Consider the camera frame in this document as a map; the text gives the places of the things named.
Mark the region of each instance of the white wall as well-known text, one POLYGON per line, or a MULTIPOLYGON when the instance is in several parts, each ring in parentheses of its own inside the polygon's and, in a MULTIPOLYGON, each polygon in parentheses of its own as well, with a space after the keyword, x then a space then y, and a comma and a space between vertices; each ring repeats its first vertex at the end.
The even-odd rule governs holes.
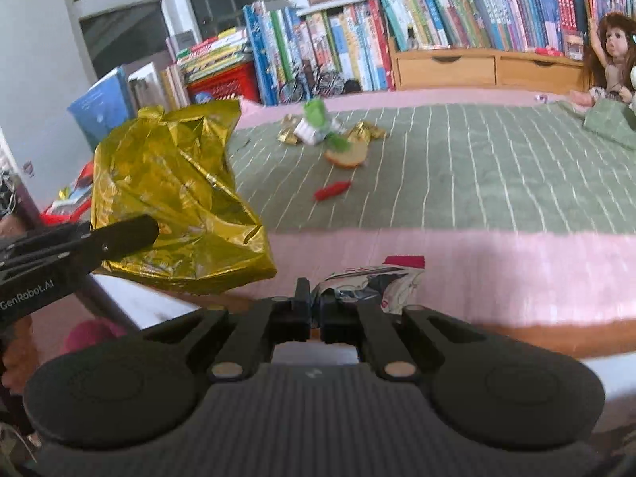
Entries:
POLYGON ((77 177, 91 151, 67 106, 92 84, 67 0, 0 0, 0 129, 43 209, 77 177))

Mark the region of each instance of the doll hair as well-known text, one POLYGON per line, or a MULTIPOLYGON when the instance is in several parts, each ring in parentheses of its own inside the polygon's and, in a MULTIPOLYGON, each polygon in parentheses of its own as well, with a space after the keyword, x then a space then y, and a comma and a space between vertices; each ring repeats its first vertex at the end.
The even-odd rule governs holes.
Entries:
MULTIPOLYGON (((625 37, 627 38, 627 54, 625 56, 625 70, 623 74, 624 80, 622 85, 627 87, 633 93, 634 85, 632 84, 630 73, 632 71, 632 67, 636 64, 636 21, 621 12, 608 12, 605 16, 603 16, 603 19, 599 21, 600 44, 608 59, 611 57, 607 53, 605 43, 607 42, 607 31, 611 28, 620 28, 624 31, 625 37)), ((585 55, 583 58, 583 78, 585 81, 591 81, 592 85, 598 85, 600 87, 605 87, 607 85, 607 81, 605 80, 605 69, 591 47, 585 48, 585 55)))

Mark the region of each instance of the green toy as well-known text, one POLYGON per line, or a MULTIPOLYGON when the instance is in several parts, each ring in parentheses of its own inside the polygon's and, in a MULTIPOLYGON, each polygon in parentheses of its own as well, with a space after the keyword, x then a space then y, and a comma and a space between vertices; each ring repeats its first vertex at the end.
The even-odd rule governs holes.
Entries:
POLYGON ((304 119, 311 127, 325 134, 324 141, 331 151, 345 152, 351 148, 347 138, 329 130, 332 121, 321 98, 313 98, 304 105, 304 119))

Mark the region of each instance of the drawer handle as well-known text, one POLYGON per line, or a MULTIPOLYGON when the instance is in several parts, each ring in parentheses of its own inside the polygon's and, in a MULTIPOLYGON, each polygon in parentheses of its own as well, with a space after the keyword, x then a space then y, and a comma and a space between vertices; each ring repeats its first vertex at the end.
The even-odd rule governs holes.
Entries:
POLYGON ((537 66, 541 66, 542 68, 548 68, 549 66, 554 66, 554 63, 550 61, 533 61, 537 66))
POLYGON ((454 63, 456 61, 459 61, 461 58, 462 56, 460 55, 456 57, 431 57, 431 59, 433 59, 435 62, 442 63, 442 64, 454 63))

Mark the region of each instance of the pink blanket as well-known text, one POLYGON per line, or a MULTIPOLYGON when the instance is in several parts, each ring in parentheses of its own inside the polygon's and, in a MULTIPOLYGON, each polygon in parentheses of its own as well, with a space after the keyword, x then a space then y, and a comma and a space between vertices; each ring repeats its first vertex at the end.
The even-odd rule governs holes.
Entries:
MULTIPOLYGON (((352 95, 330 111, 434 103, 535 105, 527 91, 438 89, 352 95)), ((272 122, 298 106, 246 109, 239 126, 272 122)), ((632 237, 582 233, 559 237, 492 231, 341 230, 270 234, 279 274, 235 292, 290 295, 298 277, 318 282, 346 267, 386 256, 423 254, 420 303, 471 322, 507 326, 590 325, 636 318, 632 237)))

